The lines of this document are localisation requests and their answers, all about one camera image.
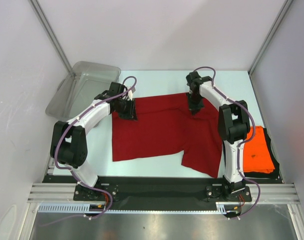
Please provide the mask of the red t shirt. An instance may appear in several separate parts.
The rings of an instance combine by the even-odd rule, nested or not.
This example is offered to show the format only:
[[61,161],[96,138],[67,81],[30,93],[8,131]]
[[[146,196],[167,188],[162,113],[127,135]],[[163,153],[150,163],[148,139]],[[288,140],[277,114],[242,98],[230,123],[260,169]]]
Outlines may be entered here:
[[218,110],[206,99],[196,114],[186,93],[137,98],[137,120],[112,113],[112,160],[127,161],[183,152],[181,164],[217,178],[222,156]]

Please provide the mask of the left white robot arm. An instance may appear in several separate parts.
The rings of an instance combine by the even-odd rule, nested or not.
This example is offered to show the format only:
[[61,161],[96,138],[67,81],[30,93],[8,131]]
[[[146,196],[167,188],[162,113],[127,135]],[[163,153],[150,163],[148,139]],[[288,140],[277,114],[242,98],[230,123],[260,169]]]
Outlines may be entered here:
[[85,187],[92,200],[108,195],[99,184],[99,176],[87,160],[87,135],[101,120],[117,113],[125,120],[137,120],[135,85],[112,82],[108,90],[97,95],[90,105],[68,121],[57,121],[53,127],[50,156],[58,169],[69,171],[77,184]]

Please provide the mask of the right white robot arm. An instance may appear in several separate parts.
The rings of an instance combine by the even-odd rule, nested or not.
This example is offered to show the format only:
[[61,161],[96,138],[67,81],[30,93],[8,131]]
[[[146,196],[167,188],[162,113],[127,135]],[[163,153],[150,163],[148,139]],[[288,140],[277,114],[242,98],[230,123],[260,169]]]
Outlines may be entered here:
[[225,172],[220,197],[233,201],[245,190],[243,170],[244,141],[250,132],[247,103],[244,100],[231,100],[214,84],[214,78],[201,77],[197,71],[186,76],[189,110],[193,115],[204,108],[203,99],[208,100],[218,110],[218,133],[223,141]]

